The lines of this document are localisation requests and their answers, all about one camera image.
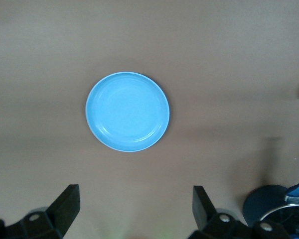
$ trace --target blue plate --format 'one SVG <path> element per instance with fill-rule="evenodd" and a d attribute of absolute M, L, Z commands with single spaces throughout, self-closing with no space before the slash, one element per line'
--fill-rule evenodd
<path fill-rule="evenodd" d="M 155 144 L 169 121 L 164 92 L 150 78 L 134 72 L 118 72 L 100 80 L 91 90 L 85 110 L 95 137 L 124 152 Z"/>

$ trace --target plate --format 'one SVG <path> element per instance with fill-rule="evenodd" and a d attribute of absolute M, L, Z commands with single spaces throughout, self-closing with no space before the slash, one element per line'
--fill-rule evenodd
<path fill-rule="evenodd" d="M 85 110 L 94 136 L 123 152 L 154 145 L 169 121 L 164 92 L 153 80 L 135 72 L 117 72 L 100 80 L 92 88 Z"/>

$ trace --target silver bolt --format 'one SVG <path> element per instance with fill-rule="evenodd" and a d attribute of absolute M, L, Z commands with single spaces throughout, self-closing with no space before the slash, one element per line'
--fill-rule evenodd
<path fill-rule="evenodd" d="M 33 214 L 31 217 L 29 217 L 29 220 L 34 221 L 34 220 L 37 220 L 39 217 L 40 217 L 39 214 Z"/>
<path fill-rule="evenodd" d="M 271 232 L 273 230 L 273 228 L 268 223 L 260 223 L 260 227 L 268 232 Z"/>
<path fill-rule="evenodd" d="M 222 221 L 225 222 L 225 223 L 230 222 L 230 218 L 229 218 L 229 216 L 227 216 L 227 215 L 225 215 L 225 214 L 220 215 L 220 216 L 219 216 L 219 219 L 222 220 Z"/>

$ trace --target light blue dish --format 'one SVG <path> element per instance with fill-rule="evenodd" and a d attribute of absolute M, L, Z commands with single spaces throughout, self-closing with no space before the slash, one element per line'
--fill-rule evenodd
<path fill-rule="evenodd" d="M 169 106 L 164 92 L 150 78 L 117 72 L 100 80 L 86 101 L 86 119 L 106 146 L 136 152 L 155 144 L 165 133 Z"/>

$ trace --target plate rim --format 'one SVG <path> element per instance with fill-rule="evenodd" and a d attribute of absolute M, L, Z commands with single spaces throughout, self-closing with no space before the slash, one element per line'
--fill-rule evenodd
<path fill-rule="evenodd" d="M 122 75 L 122 74 L 132 74 L 132 75 L 137 75 L 143 79 L 146 79 L 147 81 L 150 81 L 154 87 L 159 91 L 159 93 L 162 95 L 162 98 L 163 98 L 163 104 L 166 105 L 167 107 L 167 112 L 166 112 L 166 115 L 167 115 L 167 120 L 166 122 L 164 121 L 162 125 L 164 125 L 164 128 L 162 130 L 162 133 L 158 135 L 157 139 L 154 140 L 153 143 L 149 144 L 149 145 L 146 145 L 146 147 L 140 147 L 136 150 L 123 150 L 123 149 L 118 149 L 118 148 L 115 148 L 113 146 L 110 146 L 109 144 L 105 143 L 103 140 L 101 140 L 97 134 L 92 130 L 92 127 L 90 125 L 90 121 L 89 121 L 89 117 L 88 117 L 88 104 L 89 102 L 91 101 L 91 97 L 92 97 L 92 94 L 96 91 L 97 87 L 101 84 L 101 82 L 107 80 L 108 78 L 114 76 L 114 75 Z M 167 128 L 168 128 L 168 125 L 169 125 L 169 118 L 170 118 L 170 109 L 169 109 L 169 103 L 168 103 L 168 99 L 164 93 L 164 91 L 161 89 L 161 87 L 155 82 L 153 81 L 151 78 L 143 75 L 143 74 L 140 74 L 140 73 L 137 73 L 137 72 L 131 72 L 131 71 L 122 71 L 122 72 L 116 72 L 116 73 L 112 73 L 110 75 L 107 75 L 105 77 L 103 77 L 101 80 L 99 80 L 93 87 L 92 89 L 90 90 L 89 94 L 88 94 L 88 97 L 87 97 L 87 100 L 86 100 L 86 104 L 85 104 L 85 117 L 86 117 L 86 121 L 87 121 L 87 124 L 88 124 L 88 127 L 90 129 L 90 131 L 92 132 L 92 134 L 94 135 L 94 137 L 96 137 L 99 142 L 101 142 L 102 144 L 104 144 L 105 146 L 111 148 L 111 149 L 114 149 L 114 150 L 117 150 L 117 151 L 121 151 L 121 152 L 138 152 L 138 151 L 142 151 L 142 150 L 145 150 L 151 146 L 153 146 L 154 144 L 156 144 L 162 137 L 163 135 L 165 134 Z"/>

